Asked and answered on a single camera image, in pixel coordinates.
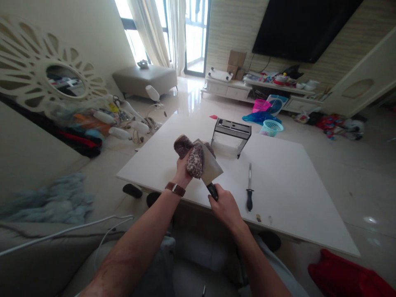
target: cardboard box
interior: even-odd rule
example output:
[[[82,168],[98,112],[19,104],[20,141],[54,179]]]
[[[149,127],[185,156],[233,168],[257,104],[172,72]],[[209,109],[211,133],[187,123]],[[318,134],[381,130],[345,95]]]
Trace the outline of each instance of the cardboard box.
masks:
[[[236,76],[233,79],[242,80],[244,75],[245,75],[245,69],[244,68],[239,68],[238,71],[236,72]]]
[[[233,65],[227,66],[227,72],[231,72],[233,74],[232,79],[235,79],[237,71],[238,71],[238,66],[233,66]]]
[[[243,67],[246,59],[246,52],[236,52],[231,50],[228,58],[228,65]]]

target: fuzzy leopard print slipper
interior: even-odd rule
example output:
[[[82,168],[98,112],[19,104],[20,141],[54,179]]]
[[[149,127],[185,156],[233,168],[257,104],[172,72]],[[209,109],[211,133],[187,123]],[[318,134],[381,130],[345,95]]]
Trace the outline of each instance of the fuzzy leopard print slipper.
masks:
[[[208,150],[216,158],[214,151],[208,142],[204,142]],[[180,135],[174,142],[174,150],[183,159],[191,150],[189,159],[187,161],[187,172],[197,179],[201,178],[203,169],[203,151],[199,142],[193,143],[186,135]]]

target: blue plastic basket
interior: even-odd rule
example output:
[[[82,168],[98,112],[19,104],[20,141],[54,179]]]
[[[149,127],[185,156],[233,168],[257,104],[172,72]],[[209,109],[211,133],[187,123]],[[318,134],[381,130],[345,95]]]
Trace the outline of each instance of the blue plastic basket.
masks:
[[[274,120],[265,120],[260,130],[261,135],[274,137],[278,132],[283,131],[283,126]]]

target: gray ottoman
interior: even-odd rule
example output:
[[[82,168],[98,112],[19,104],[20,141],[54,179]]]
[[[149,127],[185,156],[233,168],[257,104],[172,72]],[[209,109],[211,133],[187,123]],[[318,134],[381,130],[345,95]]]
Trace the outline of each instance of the gray ottoman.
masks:
[[[162,95],[171,88],[177,88],[176,71],[171,68],[149,65],[148,69],[139,66],[129,67],[113,73],[113,78],[122,93],[149,98],[146,86],[152,85]]]

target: round mirror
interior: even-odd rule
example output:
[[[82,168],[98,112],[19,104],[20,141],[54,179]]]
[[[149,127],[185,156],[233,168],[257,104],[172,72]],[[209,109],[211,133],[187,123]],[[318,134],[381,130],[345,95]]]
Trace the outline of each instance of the round mirror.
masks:
[[[51,65],[46,69],[48,83],[59,92],[70,97],[81,97],[85,94],[84,82],[70,68],[62,65]]]

